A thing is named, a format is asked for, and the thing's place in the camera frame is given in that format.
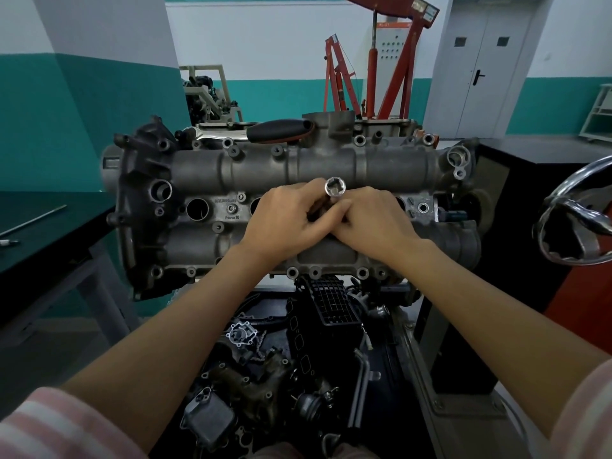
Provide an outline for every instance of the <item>white cart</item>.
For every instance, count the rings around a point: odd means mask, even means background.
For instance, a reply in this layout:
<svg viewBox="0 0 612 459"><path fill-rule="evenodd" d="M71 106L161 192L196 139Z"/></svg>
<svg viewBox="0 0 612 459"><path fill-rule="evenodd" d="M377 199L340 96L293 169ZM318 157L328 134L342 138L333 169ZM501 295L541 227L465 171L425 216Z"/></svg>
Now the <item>white cart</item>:
<svg viewBox="0 0 612 459"><path fill-rule="evenodd" d="M607 142L612 142L612 133L591 133L588 131L589 126L591 125L591 121L593 117L596 115L604 115L608 116L612 119L612 84L601 84L601 90L597 99L595 100L595 104L589 113L589 116L586 118L585 124L582 126L582 130L580 131L580 137L585 137L588 141L593 140L602 140Z"/></svg>

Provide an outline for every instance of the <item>chrome steering wheel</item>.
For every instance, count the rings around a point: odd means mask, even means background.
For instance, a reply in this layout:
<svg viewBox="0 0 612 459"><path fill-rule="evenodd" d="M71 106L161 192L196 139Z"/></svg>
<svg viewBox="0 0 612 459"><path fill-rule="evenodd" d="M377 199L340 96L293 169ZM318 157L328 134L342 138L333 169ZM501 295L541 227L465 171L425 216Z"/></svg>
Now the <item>chrome steering wheel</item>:
<svg viewBox="0 0 612 459"><path fill-rule="evenodd" d="M548 196L542 206L542 215L534 225L534 237L537 239L541 253L549 261L565 266L593 266L612 261L612 251L601 254L597 235L612 236L612 221L598 210L605 210L612 200L612 185L604 188L585 190L570 197L570 192L590 176L612 166L612 155L583 167L565 179L554 192ZM572 228L580 248L582 258L562 258L558 253L550 252L544 242L545 225L554 209L564 210L572 222Z"/></svg>

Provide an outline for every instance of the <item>green tabletop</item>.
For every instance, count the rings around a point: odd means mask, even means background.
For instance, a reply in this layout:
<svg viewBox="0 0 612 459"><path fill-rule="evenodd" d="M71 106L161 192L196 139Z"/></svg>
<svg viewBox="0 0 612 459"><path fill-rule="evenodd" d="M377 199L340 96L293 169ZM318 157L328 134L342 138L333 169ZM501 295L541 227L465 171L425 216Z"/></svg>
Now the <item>green tabletop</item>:
<svg viewBox="0 0 612 459"><path fill-rule="evenodd" d="M0 273L114 206L114 197L100 192L0 192L0 232L63 204L67 207L2 238L20 243L0 247Z"/></svg>

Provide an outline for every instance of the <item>striped sleeve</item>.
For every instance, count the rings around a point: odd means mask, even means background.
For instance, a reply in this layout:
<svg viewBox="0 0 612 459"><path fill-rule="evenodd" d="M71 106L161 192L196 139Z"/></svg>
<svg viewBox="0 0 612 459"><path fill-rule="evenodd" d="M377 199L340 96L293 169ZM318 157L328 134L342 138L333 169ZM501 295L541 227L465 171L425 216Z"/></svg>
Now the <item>striped sleeve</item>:
<svg viewBox="0 0 612 459"><path fill-rule="evenodd" d="M563 459L612 458L612 359L578 386L550 441Z"/></svg>
<svg viewBox="0 0 612 459"><path fill-rule="evenodd" d="M1 458L146 458L106 417L55 388L39 388L0 423Z"/></svg>

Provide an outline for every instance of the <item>door handle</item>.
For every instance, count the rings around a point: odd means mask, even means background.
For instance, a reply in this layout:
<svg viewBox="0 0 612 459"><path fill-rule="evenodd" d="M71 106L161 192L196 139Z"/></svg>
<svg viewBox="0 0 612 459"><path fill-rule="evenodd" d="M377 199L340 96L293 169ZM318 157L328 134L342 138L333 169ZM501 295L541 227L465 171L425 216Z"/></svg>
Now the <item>door handle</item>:
<svg viewBox="0 0 612 459"><path fill-rule="evenodd" d="M472 83L472 85L476 85L476 84L478 84L478 78L479 78L479 77L486 77L484 74L481 74L481 73L480 73L480 69L478 69L478 70L476 71L476 76L474 77L474 83Z"/></svg>

